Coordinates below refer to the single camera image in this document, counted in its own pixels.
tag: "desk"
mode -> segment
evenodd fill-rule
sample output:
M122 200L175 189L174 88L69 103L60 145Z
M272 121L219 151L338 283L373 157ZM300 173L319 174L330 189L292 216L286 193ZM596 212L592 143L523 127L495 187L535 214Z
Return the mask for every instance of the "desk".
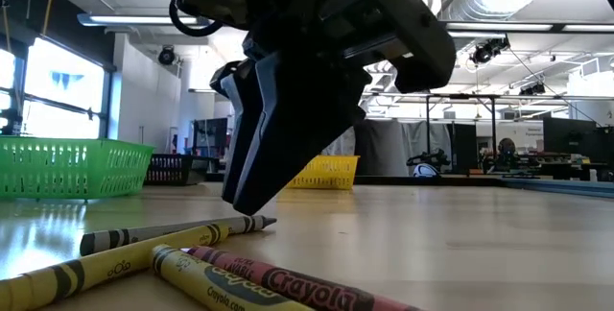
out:
M0 204L0 276L74 258L84 231L233 216L219 183ZM433 311L611 311L614 203L496 187L285 190L279 222L220 247ZM47 310L202 310L144 273Z

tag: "black cable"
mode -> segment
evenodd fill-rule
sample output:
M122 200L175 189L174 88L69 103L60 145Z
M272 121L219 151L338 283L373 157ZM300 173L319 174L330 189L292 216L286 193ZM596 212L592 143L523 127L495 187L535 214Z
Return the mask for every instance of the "black cable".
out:
M523 62L523 61L522 61L520 58L518 58L518 56L517 56L517 55L514 53L514 51L513 51L511 48L509 48L509 51L510 51L510 52L511 52L511 53L512 53L512 54L513 54L513 55L514 55L514 56L515 56L515 57L518 59L518 61L520 61L520 63L521 63L523 66L525 66L525 68L526 68L526 69L527 69L529 72L531 72L531 75L532 75L534 78L536 78L537 80L539 80L539 78L537 77L537 75L536 75L534 72L532 72L532 71L529 69L529 67L528 67L528 66L527 66L527 65L526 65L526 64L525 64L525 63L524 63L524 62ZM545 87L546 87L548 90L552 91L552 92L553 92L553 93L556 95L556 92L555 92L555 91L554 91L552 88L550 88L550 87L549 87L549 86L548 86L548 85L547 85L545 82L541 82L541 83L542 83L542 84L543 84L543 85L544 85L544 86L545 86ZM598 123L598 122L597 122L597 120L595 120L595 119L591 118L590 116L586 115L586 113L584 113L583 111L579 110L579 109L578 109L576 106L572 105L572 103L571 103L571 102L569 102L569 101L567 101L567 100L563 99L562 97L560 98L560 100L563 100L563 101L565 102L565 104L569 105L569 107L571 107L571 108L575 109L577 112L579 112L579 113L580 113L580 114L582 114L583 116L585 116L585 117L587 117L588 119L590 119L592 122L594 122L595 124L597 124L597 126L598 126L598 127L600 127L600 128L602 128L602 127L603 127L603 125L602 125L602 124L600 124L600 123Z
M183 22L181 22L181 20L179 19L179 15L177 13L178 8L175 2L176 0L171 0L171 4L169 5L169 16L171 16L171 21L173 22L173 25L180 32L186 34L187 36L193 36L193 37L210 36L211 34L220 30L220 28L222 28L222 26L224 25L222 24L222 22L214 21L213 23L201 29L189 28L188 26L183 24Z

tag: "white wall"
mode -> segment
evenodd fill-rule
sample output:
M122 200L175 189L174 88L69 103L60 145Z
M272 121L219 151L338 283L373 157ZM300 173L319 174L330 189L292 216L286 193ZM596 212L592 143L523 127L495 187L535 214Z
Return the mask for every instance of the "white wall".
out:
M111 138L152 145L157 153L164 153L170 128L178 125L180 79L132 46L123 34L116 35L114 61ZM113 118L116 112L119 117Z
M234 108L232 107L230 101L216 101L213 115L215 118L229 118L234 116Z
M187 147L192 146L191 122L201 119L214 118L215 94L214 93L191 93L190 88L208 87L209 81L205 81L208 75L201 73L201 68L195 63L197 60L188 60L183 64L181 72L181 90L178 117L177 151L182 153L186 148L184 142L188 138Z

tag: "yellow plastic basket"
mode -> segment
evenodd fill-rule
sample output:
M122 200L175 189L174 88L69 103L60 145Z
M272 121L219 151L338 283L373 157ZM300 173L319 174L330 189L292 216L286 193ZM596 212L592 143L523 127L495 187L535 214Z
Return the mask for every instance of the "yellow plastic basket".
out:
M350 190L358 157L318 155L286 187Z

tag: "pink crayon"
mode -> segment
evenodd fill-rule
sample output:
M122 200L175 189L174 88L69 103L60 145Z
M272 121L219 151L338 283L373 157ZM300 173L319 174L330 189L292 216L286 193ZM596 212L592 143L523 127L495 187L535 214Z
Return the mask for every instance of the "pink crayon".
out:
M238 255L195 247L189 254L247 279L288 299L322 311L419 311L369 292L275 267Z

